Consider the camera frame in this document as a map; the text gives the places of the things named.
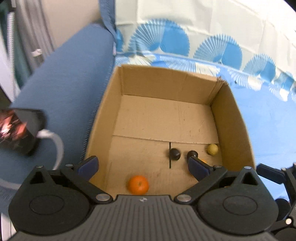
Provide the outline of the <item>blue white patterned sheet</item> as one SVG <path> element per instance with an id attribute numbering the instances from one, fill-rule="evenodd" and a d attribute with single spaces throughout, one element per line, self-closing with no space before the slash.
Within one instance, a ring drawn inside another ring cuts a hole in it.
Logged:
<path id="1" fill-rule="evenodd" d="M 286 1 L 116 1 L 115 25 L 117 65 L 226 80 L 255 162 L 295 163 L 295 10 Z"/>

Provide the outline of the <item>dark plum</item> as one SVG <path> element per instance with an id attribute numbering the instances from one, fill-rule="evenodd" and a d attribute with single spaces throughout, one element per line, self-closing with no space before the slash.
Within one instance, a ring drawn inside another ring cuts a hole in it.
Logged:
<path id="1" fill-rule="evenodd" d="M 196 152 L 195 150 L 190 150 L 188 153 L 187 153 L 187 159 L 189 160 L 190 158 L 195 158 L 197 159 L 198 158 L 198 152 Z"/>
<path id="2" fill-rule="evenodd" d="M 177 148 L 171 148 L 169 150 L 169 158 L 171 161 L 178 161 L 181 157 L 180 150 Z"/>

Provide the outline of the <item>blue fabric sofa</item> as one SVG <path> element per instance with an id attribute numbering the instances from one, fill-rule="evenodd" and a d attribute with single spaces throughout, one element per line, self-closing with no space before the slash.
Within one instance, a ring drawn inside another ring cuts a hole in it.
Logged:
<path id="1" fill-rule="evenodd" d="M 64 144 L 62 164 L 86 154 L 94 119 L 114 68 L 115 2 L 100 1 L 101 21 L 56 49 L 33 73 L 12 108 L 40 109 Z"/>

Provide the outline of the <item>brown cardboard box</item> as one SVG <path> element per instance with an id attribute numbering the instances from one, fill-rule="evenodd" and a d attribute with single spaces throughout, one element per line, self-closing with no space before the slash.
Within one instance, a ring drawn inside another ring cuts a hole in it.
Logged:
<path id="1" fill-rule="evenodd" d="M 219 148 L 207 153 L 209 144 Z M 169 150 L 181 157 L 171 161 Z M 99 170 L 91 183 L 111 196 L 128 194 L 140 175 L 149 195 L 176 196 L 196 184 L 187 153 L 230 171 L 254 167 L 246 125 L 229 84 L 217 77 L 140 65 L 116 67 L 98 108 L 87 147 Z"/>

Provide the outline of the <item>white door frame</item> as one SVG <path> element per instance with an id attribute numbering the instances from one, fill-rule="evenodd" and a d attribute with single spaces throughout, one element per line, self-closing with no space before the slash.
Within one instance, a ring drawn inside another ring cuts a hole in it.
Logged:
<path id="1" fill-rule="evenodd" d="M 10 61 L 6 46 L 4 43 L 3 33 L 1 31 L 1 88 L 11 102 L 16 99 L 16 81 L 11 73 Z"/>

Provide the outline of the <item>beige round fruit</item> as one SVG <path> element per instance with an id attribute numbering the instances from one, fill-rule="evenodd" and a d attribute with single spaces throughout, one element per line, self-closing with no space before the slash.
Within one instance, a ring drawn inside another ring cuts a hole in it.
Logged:
<path id="1" fill-rule="evenodd" d="M 209 144 L 207 147 L 207 153 L 211 156 L 217 155 L 219 148 L 216 144 Z"/>

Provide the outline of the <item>black smartphone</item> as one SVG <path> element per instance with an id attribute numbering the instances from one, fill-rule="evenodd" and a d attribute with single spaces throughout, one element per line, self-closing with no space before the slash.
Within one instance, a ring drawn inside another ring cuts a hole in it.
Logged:
<path id="1" fill-rule="evenodd" d="M 1 109 L 1 149 L 30 155 L 38 144 L 37 134 L 46 127 L 40 109 Z"/>

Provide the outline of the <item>grey curtain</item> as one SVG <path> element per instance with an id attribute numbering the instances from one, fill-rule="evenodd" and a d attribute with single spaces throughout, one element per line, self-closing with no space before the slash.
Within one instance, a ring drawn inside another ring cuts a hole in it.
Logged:
<path id="1" fill-rule="evenodd" d="M 15 13 L 14 50 L 16 78 L 25 82 L 55 47 L 42 1 L 1 1 L 1 31 L 8 44 L 8 14 Z"/>

